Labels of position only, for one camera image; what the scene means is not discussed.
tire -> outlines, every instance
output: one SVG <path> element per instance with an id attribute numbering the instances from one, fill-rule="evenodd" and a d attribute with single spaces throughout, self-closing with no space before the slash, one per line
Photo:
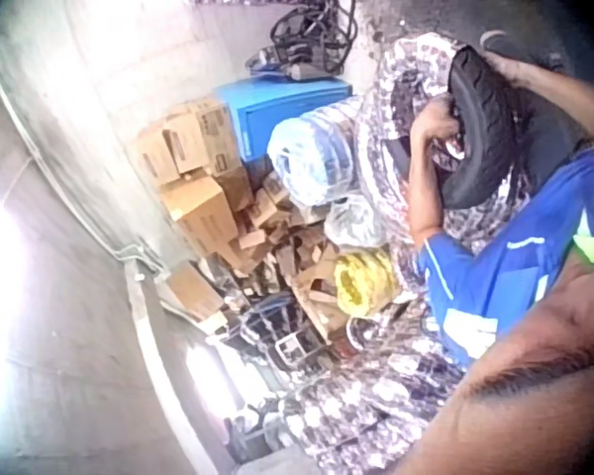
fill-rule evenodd
<path id="1" fill-rule="evenodd" d="M 448 89 L 463 125 L 465 156 L 454 172 L 437 167 L 443 205 L 472 208 L 490 198 L 518 156 L 509 86 L 475 49 L 465 47 L 453 58 Z M 386 146 L 409 179 L 409 138 Z"/>

blue uniform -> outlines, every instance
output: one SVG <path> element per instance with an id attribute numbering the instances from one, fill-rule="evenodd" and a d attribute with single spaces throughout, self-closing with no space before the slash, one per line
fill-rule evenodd
<path id="1" fill-rule="evenodd" d="M 559 168 L 479 255 L 445 233 L 425 242 L 419 269 L 444 342 L 462 364 L 552 287 L 579 229 L 594 237 L 594 149 Z"/>

hair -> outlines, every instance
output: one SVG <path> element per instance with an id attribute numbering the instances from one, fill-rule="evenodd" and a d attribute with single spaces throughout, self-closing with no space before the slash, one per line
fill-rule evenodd
<path id="1" fill-rule="evenodd" d="M 468 393 L 476 398 L 504 398 L 528 391 L 594 368 L 594 345 L 579 350 L 554 348 L 559 356 L 545 361 L 522 363 L 484 378 Z"/>

blue plastic cabinet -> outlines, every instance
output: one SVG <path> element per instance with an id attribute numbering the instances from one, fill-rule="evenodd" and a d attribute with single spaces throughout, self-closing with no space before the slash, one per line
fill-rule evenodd
<path id="1" fill-rule="evenodd" d="M 242 160 L 253 161 L 266 154 L 277 124 L 345 99 L 351 86 L 338 79 L 289 82 L 259 77 L 221 86 L 215 93 L 229 106 Z"/>

man's arm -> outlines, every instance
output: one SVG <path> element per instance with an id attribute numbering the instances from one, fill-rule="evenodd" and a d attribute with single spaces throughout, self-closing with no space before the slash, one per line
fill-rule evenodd
<path id="1" fill-rule="evenodd" d="M 484 55 L 511 83 L 529 89 L 558 106 L 594 138 L 594 85 L 492 52 Z"/>
<path id="2" fill-rule="evenodd" d="M 443 230 L 443 202 L 431 158 L 432 139 L 457 134 L 459 123 L 450 116 L 450 99 L 442 96 L 430 102 L 418 115 L 411 130 L 409 172 L 409 227 L 417 250 L 426 239 Z"/>

